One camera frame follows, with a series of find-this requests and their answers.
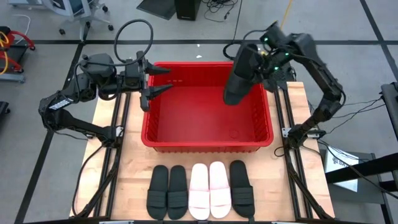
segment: slide sandal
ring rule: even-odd
[[[167,182],[169,181],[169,170],[166,166],[155,166],[150,180],[147,196],[148,214],[156,220],[163,220],[166,216],[166,194]]]
[[[255,212],[254,194],[244,162],[231,163],[229,178],[231,179],[232,207],[238,215],[252,219]]]
[[[210,215],[210,192],[207,166],[192,167],[188,198],[189,212],[197,220],[206,220]]]
[[[167,213],[171,220],[182,218],[188,210],[187,175],[182,166],[170,170],[169,192],[167,193]]]
[[[231,210],[231,189],[222,162],[210,164],[210,212],[215,218],[227,216]]]

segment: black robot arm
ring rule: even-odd
[[[269,91],[277,89],[274,74],[291,60],[302,64],[323,92],[322,100],[311,117],[289,131],[290,147],[300,147],[309,130],[328,121],[344,105],[343,87],[333,77],[317,54],[315,42],[309,34],[285,36],[276,23],[267,28],[260,38],[271,50],[259,55],[254,44],[242,45],[234,60],[234,69],[224,91],[224,102],[234,105],[249,93],[251,87],[263,82]]]
[[[141,109],[148,111],[149,100],[168,90],[172,85],[147,86],[146,75],[168,73],[169,70],[149,63],[141,51],[137,52],[137,58],[140,58],[137,63],[128,64],[132,60],[127,60],[125,70],[117,73],[116,67],[110,66],[113,61],[108,54],[96,54],[90,57],[84,55],[83,60],[75,67],[77,70],[79,66],[83,73],[75,75],[65,89],[40,101],[39,114],[44,126],[52,131],[71,129],[88,137],[97,137],[104,146],[112,144],[115,146],[118,132],[121,130],[110,126],[99,127],[76,119],[64,107],[94,100],[97,92],[101,99],[112,100],[121,93],[138,91],[141,92]]]

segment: gray floor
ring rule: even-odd
[[[12,17],[26,14],[32,18],[29,36],[34,40],[76,40],[78,26],[71,26],[67,34],[58,34],[58,25],[65,18],[43,9],[13,8],[0,2],[0,23],[24,32],[25,18]],[[147,19],[155,30],[156,40],[174,39],[232,39],[238,18],[239,5],[231,11],[224,23],[215,23],[203,18],[206,8],[201,6],[195,22],[171,20],[152,16],[136,10],[140,1],[107,0],[109,14],[98,12],[109,19],[115,30],[130,19]],[[244,1],[239,18],[236,38],[240,39],[252,29],[264,29],[275,20],[281,20],[288,0]],[[385,40],[398,40],[398,2],[395,0],[368,0],[369,8]],[[222,19],[227,8],[210,15]],[[286,33],[308,32],[317,40],[377,40],[357,0],[301,0],[294,1],[284,27]],[[127,28],[121,35],[124,40],[146,40],[149,36],[145,26]],[[93,23],[89,40],[111,40],[114,32],[103,24]],[[77,45],[38,45],[25,60],[25,84],[1,83],[0,100],[11,104],[12,113],[0,126],[0,219],[13,223],[22,201],[27,183],[34,168],[45,136],[37,112],[39,100],[60,89],[68,73]],[[135,57],[137,50],[145,45],[119,47],[122,58]],[[223,45],[153,45],[147,58],[156,61],[225,61]],[[398,46],[388,46],[398,60]],[[83,54],[107,52],[113,56],[111,45],[86,45]],[[368,101],[379,97],[380,86],[396,80],[379,45],[319,45],[318,53],[328,68],[343,84],[348,103]],[[305,83],[308,99],[317,104],[320,91],[303,67],[293,63],[298,79]],[[69,107],[76,117],[91,121],[96,101]],[[360,109],[362,105],[347,106],[339,114]],[[333,119],[322,125],[329,131],[344,119]],[[347,124],[325,136],[328,143],[355,152],[374,152],[384,156],[397,152],[398,143],[391,128],[387,111],[379,108],[357,115]],[[55,136],[44,164],[36,191],[30,204],[26,222],[67,218],[72,202],[76,178],[83,159],[85,142],[64,136]],[[394,208],[396,200],[390,199],[395,221],[398,215]],[[357,204],[333,200],[336,216],[346,221],[382,223],[382,214],[377,205]]]

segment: slipper strap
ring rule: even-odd
[[[188,192],[169,192],[167,193],[167,205],[169,208],[180,208],[188,205]]]
[[[232,188],[233,205],[254,205],[253,187]]]
[[[210,205],[222,206],[231,205],[231,189],[210,190]]]
[[[190,190],[189,206],[194,208],[210,208],[210,192]]]
[[[166,207],[166,192],[148,190],[147,206],[156,208]]]

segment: wooden tabletop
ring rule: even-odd
[[[302,123],[310,116],[307,97],[301,82],[288,83],[289,96],[291,100],[295,123]],[[287,124],[284,97],[280,92],[282,109],[284,110],[284,121]],[[282,146],[279,131],[275,99],[272,93],[267,92],[269,109],[271,111],[272,127],[274,130],[274,141],[268,147],[262,147],[253,153],[183,153],[162,154],[154,149],[146,147],[141,141],[141,128],[144,113],[139,107],[139,93],[133,93],[130,101],[130,109],[124,136],[121,162],[119,165],[118,182],[114,197],[114,205],[111,218],[113,220],[151,220],[146,210],[147,190],[149,188],[152,170],[156,165],[165,165],[169,169],[174,165],[182,165],[187,171],[189,185],[192,166],[196,163],[210,165],[214,161],[224,162],[229,174],[229,164],[240,159],[245,162],[250,183],[254,189],[256,221],[294,221],[292,199],[287,179],[287,171],[283,157],[276,157],[274,149]],[[124,99],[122,99],[119,110],[119,123],[123,112]],[[98,100],[93,123],[99,126],[109,126],[113,113],[114,100]],[[305,146],[318,150],[316,140],[306,140]],[[86,147],[84,160],[98,147],[97,139],[90,140]],[[98,188],[101,169],[103,166],[105,149],[95,155],[86,165],[80,180],[80,188],[76,197],[76,210],[81,211],[88,203]],[[328,186],[323,171],[322,161],[317,153],[302,148],[301,150],[305,176],[309,191],[325,211],[334,216],[330,200]],[[305,217],[305,209],[302,194],[297,188],[300,202],[301,216]],[[108,199],[108,192],[104,193],[103,208]],[[194,220],[189,211],[181,220]],[[231,209],[230,213],[223,219],[231,221],[246,221],[247,218],[240,217]]]

